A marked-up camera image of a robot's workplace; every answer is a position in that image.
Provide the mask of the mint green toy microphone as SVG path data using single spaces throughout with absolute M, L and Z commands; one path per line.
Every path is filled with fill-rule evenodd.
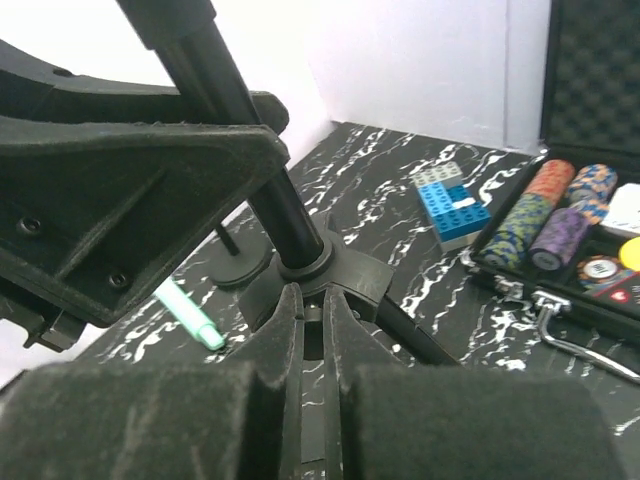
M 154 296 L 176 318 L 188 334 L 210 351 L 224 347 L 225 340 L 215 323 L 186 295 L 171 277 L 154 291 Z

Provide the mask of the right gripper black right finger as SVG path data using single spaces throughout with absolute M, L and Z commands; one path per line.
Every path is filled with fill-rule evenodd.
M 330 479 L 623 479 L 590 392 L 567 377 L 400 363 L 324 299 Z

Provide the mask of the black music stand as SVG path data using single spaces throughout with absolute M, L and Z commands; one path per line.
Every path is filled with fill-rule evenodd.
M 122 1 L 119 4 L 144 46 L 156 53 L 174 85 L 206 123 L 257 126 L 262 119 L 215 24 L 209 1 Z M 329 215 L 308 214 L 286 170 L 248 203 L 277 251 L 239 302 L 251 330 L 267 323 L 283 287 L 299 284 L 304 299 L 335 285 L 360 312 L 395 337 L 420 362 L 454 365 L 456 359 L 417 326 L 387 295 L 392 268 L 345 246 Z

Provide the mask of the black microphone desk stand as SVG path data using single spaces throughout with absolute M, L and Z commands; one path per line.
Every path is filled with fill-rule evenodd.
M 222 224 L 216 227 L 217 240 L 211 247 L 209 279 L 223 290 L 248 285 L 270 263 L 273 256 L 269 238 L 257 230 L 231 234 Z

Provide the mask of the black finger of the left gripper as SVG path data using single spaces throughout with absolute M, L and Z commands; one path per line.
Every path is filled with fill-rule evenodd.
M 287 163 L 265 126 L 1 121 L 1 309 L 108 326 Z
M 174 87 L 75 75 L 6 41 L 1 42 L 1 114 L 61 124 L 197 121 Z

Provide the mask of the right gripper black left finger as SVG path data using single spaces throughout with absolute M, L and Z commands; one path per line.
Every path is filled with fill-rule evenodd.
M 1 416 L 5 479 L 297 479 L 304 325 L 287 285 L 268 322 L 216 365 L 53 364 Z

